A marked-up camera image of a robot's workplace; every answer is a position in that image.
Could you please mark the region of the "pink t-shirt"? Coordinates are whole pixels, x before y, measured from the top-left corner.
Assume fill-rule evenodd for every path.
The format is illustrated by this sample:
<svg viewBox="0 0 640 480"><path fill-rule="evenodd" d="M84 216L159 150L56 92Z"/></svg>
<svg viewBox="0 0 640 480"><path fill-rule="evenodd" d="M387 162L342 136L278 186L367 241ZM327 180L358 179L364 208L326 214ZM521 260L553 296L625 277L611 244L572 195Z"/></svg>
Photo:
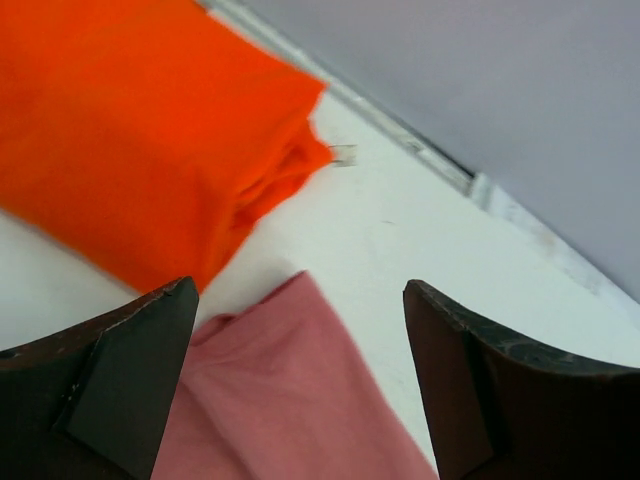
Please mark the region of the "pink t-shirt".
<svg viewBox="0 0 640 480"><path fill-rule="evenodd" d="M329 302L300 272L192 336L156 479L431 479Z"/></svg>

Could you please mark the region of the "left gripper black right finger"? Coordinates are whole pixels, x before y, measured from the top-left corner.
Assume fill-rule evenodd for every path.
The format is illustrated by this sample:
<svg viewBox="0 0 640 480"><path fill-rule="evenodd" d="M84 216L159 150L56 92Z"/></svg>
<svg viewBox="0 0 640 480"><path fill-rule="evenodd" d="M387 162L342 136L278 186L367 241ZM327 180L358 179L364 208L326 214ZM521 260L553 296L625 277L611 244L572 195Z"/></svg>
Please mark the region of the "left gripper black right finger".
<svg viewBox="0 0 640 480"><path fill-rule="evenodd" d="M635 479L639 372L468 310L421 280L407 335L443 479Z"/></svg>

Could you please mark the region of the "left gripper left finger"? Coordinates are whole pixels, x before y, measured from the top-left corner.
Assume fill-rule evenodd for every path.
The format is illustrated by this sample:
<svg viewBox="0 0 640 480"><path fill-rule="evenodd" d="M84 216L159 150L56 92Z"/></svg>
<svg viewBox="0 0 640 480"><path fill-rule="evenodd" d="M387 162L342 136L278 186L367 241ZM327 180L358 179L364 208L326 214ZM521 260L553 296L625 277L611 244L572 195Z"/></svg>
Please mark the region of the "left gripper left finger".
<svg viewBox="0 0 640 480"><path fill-rule="evenodd" d="M150 478L198 303L184 277L2 351L2 478Z"/></svg>

